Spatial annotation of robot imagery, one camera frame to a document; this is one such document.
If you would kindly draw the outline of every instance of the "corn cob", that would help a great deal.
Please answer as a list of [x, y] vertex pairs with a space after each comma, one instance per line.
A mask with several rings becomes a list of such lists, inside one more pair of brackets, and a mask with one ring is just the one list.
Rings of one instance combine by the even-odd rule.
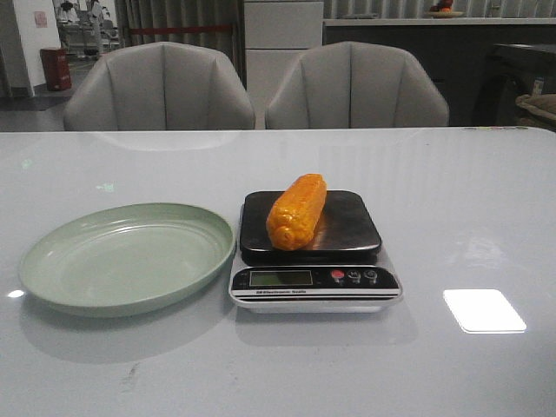
[[270, 209], [267, 232], [272, 246], [296, 250], [311, 242], [326, 196], [327, 184], [321, 174], [300, 176]]

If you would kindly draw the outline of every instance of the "kitchen scale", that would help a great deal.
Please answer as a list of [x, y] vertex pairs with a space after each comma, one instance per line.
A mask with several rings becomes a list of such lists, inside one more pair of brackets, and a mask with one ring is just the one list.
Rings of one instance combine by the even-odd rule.
[[372, 313], [401, 299], [394, 267], [359, 195], [329, 190], [313, 240], [282, 251], [272, 247], [266, 230], [282, 192], [245, 198], [228, 287], [235, 304], [256, 313]]

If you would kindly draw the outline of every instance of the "white wall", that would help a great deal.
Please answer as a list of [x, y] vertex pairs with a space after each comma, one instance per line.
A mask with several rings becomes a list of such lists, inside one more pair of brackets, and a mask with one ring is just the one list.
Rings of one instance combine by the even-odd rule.
[[[52, 0], [33, 0], [32, 2], [13, 0], [13, 4], [30, 85], [35, 87], [46, 83], [40, 49], [61, 47]], [[46, 14], [46, 28], [37, 28], [35, 11], [43, 11]]]
[[104, 16], [104, 18], [105, 19], [109, 18], [112, 22], [114, 22], [114, 25], [116, 26], [117, 19], [116, 19], [116, 6], [114, 5], [114, 0], [101, 0], [101, 5], [103, 7], [106, 7], [110, 12], [110, 17]]

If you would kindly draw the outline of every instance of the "scale display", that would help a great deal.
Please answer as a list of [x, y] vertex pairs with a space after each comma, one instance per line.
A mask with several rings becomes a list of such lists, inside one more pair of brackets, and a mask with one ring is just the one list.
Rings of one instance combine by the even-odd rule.
[[289, 287], [297, 285], [312, 285], [313, 276], [308, 270], [253, 270], [249, 272], [251, 287]]

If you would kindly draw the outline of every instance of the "gray chair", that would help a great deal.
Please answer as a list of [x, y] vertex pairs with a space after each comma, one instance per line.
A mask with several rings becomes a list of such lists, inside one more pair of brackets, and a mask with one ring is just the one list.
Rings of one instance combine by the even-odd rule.
[[333, 43], [302, 52], [266, 108], [267, 129], [446, 126], [448, 106], [409, 52]]
[[255, 111], [228, 57], [181, 43], [102, 56], [66, 106], [66, 130], [253, 129]]

